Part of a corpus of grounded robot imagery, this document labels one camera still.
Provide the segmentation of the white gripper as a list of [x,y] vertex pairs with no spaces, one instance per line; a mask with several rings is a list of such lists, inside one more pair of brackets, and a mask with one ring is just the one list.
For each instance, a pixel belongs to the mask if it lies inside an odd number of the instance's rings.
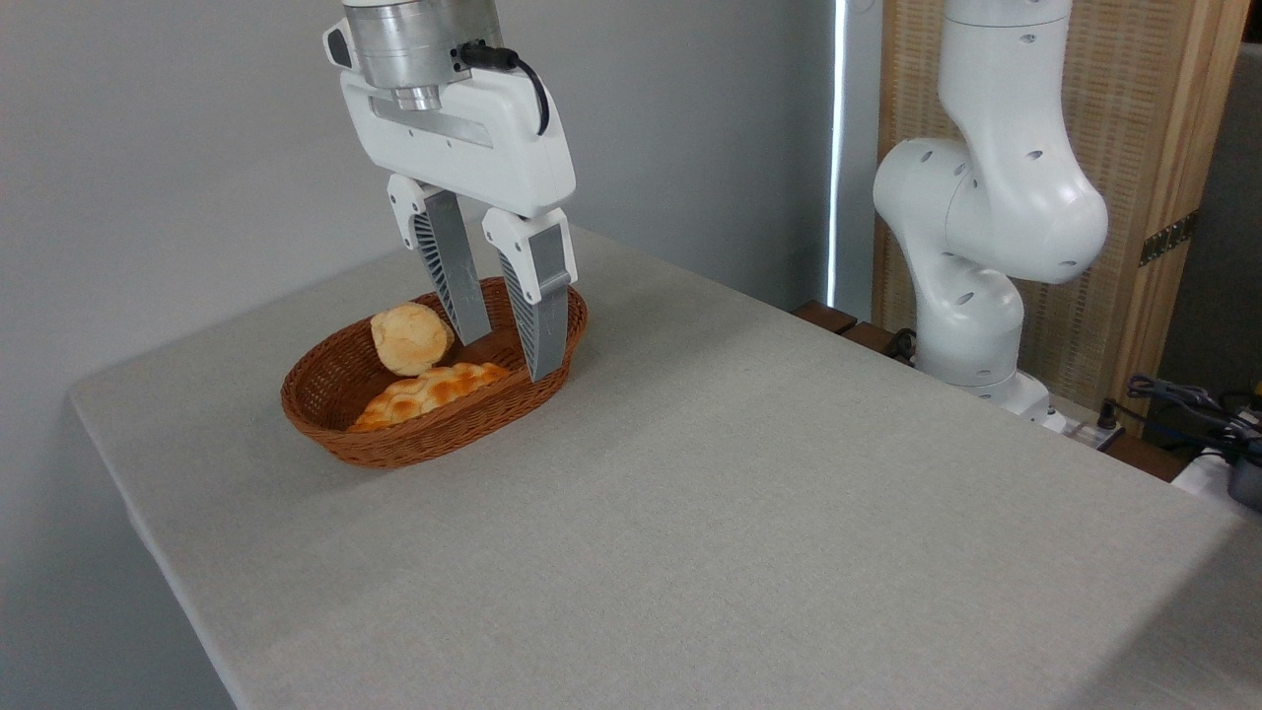
[[468,76],[439,87],[438,108],[403,108],[365,79],[347,23],[323,39],[365,153],[395,174],[387,197],[403,243],[422,257],[456,335],[468,346],[492,329],[458,193],[493,206],[482,228],[498,251],[525,363],[533,382],[549,377],[563,363],[568,288],[577,282],[569,221],[557,208],[574,194],[575,177],[539,76],[478,39],[456,47],[451,61]]

